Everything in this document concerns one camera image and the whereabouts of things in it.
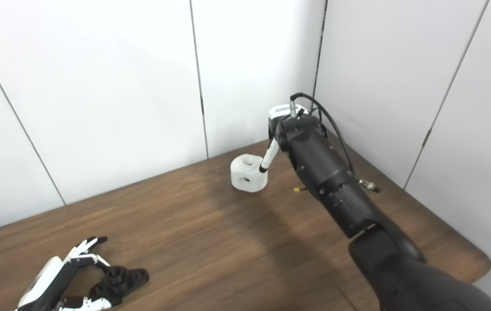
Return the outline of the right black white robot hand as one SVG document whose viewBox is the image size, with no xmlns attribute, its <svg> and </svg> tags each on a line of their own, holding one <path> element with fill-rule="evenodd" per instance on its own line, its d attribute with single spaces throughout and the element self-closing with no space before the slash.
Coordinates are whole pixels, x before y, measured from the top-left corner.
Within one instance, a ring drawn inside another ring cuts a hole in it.
<svg viewBox="0 0 491 311">
<path fill-rule="evenodd" d="M 268 118 L 268 134 L 269 134 L 269 146 L 261 164 L 259 165 L 260 173 L 267 173 L 271 163 L 275 159 L 278 151 L 280 150 L 279 143 L 276 139 L 276 130 L 278 128 L 279 123 L 282 120 L 291 117 L 291 112 L 293 110 L 289 107 L 289 105 L 279 105 L 271 108 L 269 110 L 269 118 Z"/>
</svg>

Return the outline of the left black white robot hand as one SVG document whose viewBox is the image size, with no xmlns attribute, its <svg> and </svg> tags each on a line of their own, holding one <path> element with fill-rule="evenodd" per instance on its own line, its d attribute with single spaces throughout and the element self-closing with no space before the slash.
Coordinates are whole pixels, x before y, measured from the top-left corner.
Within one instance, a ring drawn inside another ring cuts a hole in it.
<svg viewBox="0 0 491 311">
<path fill-rule="evenodd" d="M 64 259 L 59 256 L 50 258 L 21 297 L 16 310 L 103 311 L 119 305 L 122 302 L 120 298 L 61 297 L 80 268 L 93 264 L 107 272 L 110 264 L 91 252 L 107 239 L 107 236 L 92 236 L 74 246 Z"/>
</svg>

